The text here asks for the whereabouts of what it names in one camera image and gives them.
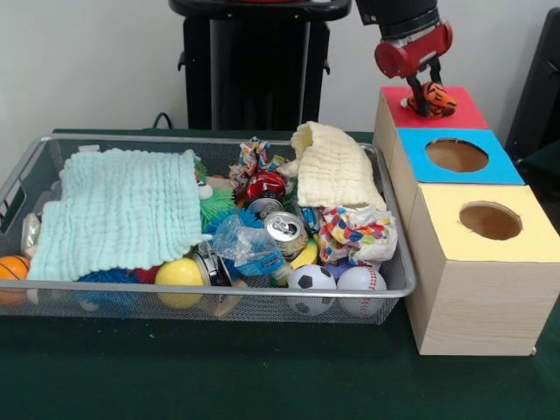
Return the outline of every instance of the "stacked wooden boxes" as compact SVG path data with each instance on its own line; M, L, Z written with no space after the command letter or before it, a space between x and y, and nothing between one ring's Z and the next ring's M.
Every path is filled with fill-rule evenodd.
M560 291L560 238L462 87L455 115L381 90L383 153L416 264L407 299L420 354L529 355Z

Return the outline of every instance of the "orange tiger plush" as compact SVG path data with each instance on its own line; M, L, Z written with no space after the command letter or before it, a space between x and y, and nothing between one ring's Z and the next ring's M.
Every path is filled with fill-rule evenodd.
M428 118L443 118L445 116L452 116L455 114L455 109L457 107L457 101L453 99L438 83L433 81L426 82L422 85L423 97L429 104L430 113ZM405 108L410 108L414 110L417 114L417 102L414 96L411 96L403 104Z

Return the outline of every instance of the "wire mesh basket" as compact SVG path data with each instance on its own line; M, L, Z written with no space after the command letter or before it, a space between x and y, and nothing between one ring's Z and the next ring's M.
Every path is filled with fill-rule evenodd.
M78 151L121 149L182 153L192 149L202 158L209 173L227 176L229 165L239 156L239 142L228 139L77 134L52 134L40 138L29 147L0 188L0 202L3 203L0 206L0 256L20 253L24 217L30 212L39 214L46 202L59 198L59 172L66 159ZM23 304L0 305L0 315L379 325L391 313L398 299L414 290L416 277L383 157L373 146L364 144L362 147L374 168L377 188L397 218L399 241L396 252L390 261L381 266L387 290L271 288L267 277L245 279L246 288L0 280L0 295L27 295ZM271 141L270 151L294 158L293 149L285 141ZM161 299L168 293L190 298L196 304L185 309L171 308L163 304ZM85 305L83 303L88 300L88 296L108 297L101 299L108 303ZM310 308L321 306L323 310L325 307L328 309L310 311L311 314L320 312L316 316L303 315L291 309L291 304L300 302ZM374 311L369 311L365 318L355 317L345 311L343 303L367 305L374 307Z

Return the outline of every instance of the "yellow square lid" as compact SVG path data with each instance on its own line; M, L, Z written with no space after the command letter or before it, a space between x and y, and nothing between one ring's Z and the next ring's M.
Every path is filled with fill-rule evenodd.
M530 187L421 184L420 190L447 259L560 263L560 237Z

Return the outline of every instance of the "white wall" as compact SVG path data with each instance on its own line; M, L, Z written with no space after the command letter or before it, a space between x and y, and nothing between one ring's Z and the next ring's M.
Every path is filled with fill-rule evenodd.
M469 88L502 141L555 5L439 2L455 30L444 82ZM379 32L361 25L355 7L331 29L321 120L371 130L388 83L373 56ZM175 67L182 49L182 18L166 0L0 0L0 182L34 137L56 127L144 128L159 111L185 127L185 79Z

